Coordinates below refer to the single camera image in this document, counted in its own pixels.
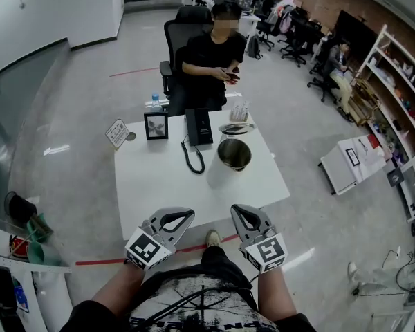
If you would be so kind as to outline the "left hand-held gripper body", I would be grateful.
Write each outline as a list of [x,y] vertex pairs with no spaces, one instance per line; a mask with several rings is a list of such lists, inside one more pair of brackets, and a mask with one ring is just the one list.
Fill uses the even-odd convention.
[[145,220],[125,246],[125,257],[130,263],[146,271],[175,253],[176,235],[165,231],[157,218]]

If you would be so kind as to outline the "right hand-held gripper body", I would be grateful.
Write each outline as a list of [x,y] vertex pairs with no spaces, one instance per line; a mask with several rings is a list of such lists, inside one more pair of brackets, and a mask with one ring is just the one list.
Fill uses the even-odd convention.
[[239,250],[259,274],[282,266],[288,256],[284,238],[273,225],[246,239],[241,243]]

